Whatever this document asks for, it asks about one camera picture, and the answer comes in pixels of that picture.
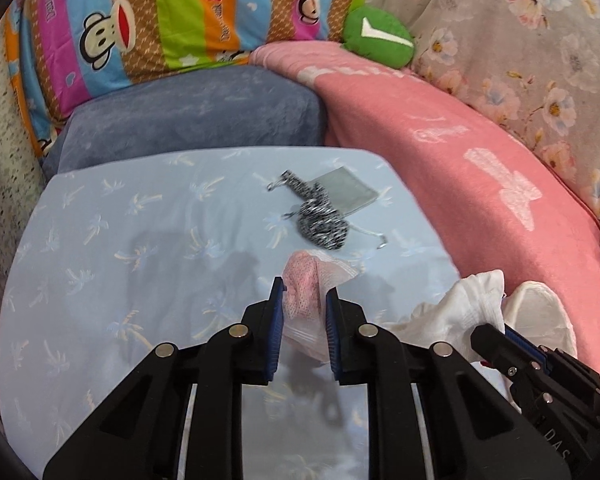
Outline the green checkmark cushion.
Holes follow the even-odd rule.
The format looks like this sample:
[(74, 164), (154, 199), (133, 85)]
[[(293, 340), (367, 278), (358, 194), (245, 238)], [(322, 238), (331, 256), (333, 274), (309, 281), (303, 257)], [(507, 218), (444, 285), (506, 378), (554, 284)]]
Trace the green checkmark cushion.
[(411, 63), (414, 38), (392, 14), (359, 6), (350, 11), (342, 29), (342, 46), (361, 58), (400, 70)]

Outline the pink bow blanket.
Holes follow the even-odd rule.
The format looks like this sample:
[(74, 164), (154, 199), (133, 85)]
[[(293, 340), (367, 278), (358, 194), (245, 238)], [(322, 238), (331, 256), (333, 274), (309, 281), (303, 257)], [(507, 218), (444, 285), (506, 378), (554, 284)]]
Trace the pink bow blanket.
[(274, 42), (249, 61), (323, 100), (328, 145), (373, 152), (396, 170), (461, 274), (498, 269), (508, 289), (550, 286), (579, 358), (600, 370), (600, 225), (528, 148), (409, 70), (336, 42)]

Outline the light blue palm tablecloth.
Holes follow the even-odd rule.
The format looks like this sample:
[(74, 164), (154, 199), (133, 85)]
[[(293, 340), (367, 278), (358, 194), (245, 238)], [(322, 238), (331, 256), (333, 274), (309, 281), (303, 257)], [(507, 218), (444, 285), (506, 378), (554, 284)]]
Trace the light blue palm tablecloth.
[(458, 272), (413, 195), (381, 157), (338, 148), (235, 148), (113, 162), (53, 177), (16, 251), (0, 318), (0, 409), (34, 474), (157, 344), (205, 342), (265, 299), (306, 249), (270, 189), (283, 172), (348, 170), (377, 200), (338, 258), (342, 298), (377, 324), (437, 302)]

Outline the colourful monkey striped pillow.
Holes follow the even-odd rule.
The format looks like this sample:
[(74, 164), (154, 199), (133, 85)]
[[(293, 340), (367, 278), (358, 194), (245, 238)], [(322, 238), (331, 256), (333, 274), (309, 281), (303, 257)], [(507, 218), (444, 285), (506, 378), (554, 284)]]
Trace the colourful monkey striped pillow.
[(12, 88), (43, 157), (81, 104), (188, 70), (242, 64), (258, 47), (341, 37), (358, 0), (12, 0)]

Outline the pink mesh cloth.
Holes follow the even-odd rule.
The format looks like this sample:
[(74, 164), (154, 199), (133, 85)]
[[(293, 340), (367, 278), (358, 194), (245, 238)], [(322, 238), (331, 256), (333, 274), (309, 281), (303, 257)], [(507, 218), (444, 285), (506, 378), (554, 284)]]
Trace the pink mesh cloth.
[(283, 335), (288, 344), (311, 359), (327, 363), (326, 295), (357, 276), (353, 266), (321, 250), (294, 252), (283, 270)]

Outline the black white patterned cloth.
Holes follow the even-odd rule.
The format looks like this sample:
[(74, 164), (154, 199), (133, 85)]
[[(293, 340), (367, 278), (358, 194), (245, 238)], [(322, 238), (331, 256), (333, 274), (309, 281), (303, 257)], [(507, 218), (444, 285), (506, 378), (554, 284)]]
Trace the black white patterned cloth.
[(348, 220), (342, 212), (332, 206), (328, 194), (318, 183), (309, 186), (310, 181), (300, 179), (290, 170), (284, 171), (276, 180), (270, 182), (268, 192), (276, 188), (289, 188), (295, 196), (302, 200), (297, 209), (285, 214), (285, 218), (296, 220), (299, 234), (308, 242), (327, 250), (339, 250), (351, 231), (376, 237), (378, 249), (388, 244), (384, 233), (366, 230)]

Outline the grey-green fabric square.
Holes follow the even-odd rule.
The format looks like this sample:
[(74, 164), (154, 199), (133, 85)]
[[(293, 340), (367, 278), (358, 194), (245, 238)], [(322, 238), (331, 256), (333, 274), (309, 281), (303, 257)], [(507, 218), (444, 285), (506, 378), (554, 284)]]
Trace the grey-green fabric square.
[(313, 186), (315, 183), (324, 188), (332, 206), (345, 216), (367, 207), (379, 197), (376, 190), (355, 177), (354, 173), (346, 167), (322, 174), (311, 180), (309, 186)]

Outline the blue-grey velvet cushion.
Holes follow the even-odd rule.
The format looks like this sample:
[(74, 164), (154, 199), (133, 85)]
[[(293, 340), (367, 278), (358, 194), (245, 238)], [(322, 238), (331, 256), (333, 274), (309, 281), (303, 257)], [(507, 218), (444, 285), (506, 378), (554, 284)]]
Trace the blue-grey velvet cushion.
[(52, 178), (155, 154), (321, 146), (327, 115), (309, 88), (259, 66), (193, 70), (79, 105), (42, 161)]

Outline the grey floral quilt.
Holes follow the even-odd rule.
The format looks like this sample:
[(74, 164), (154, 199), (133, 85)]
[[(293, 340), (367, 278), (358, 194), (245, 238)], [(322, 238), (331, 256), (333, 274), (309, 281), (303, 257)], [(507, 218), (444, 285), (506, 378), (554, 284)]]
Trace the grey floral quilt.
[(516, 136), (600, 220), (600, 0), (368, 0), (414, 71)]

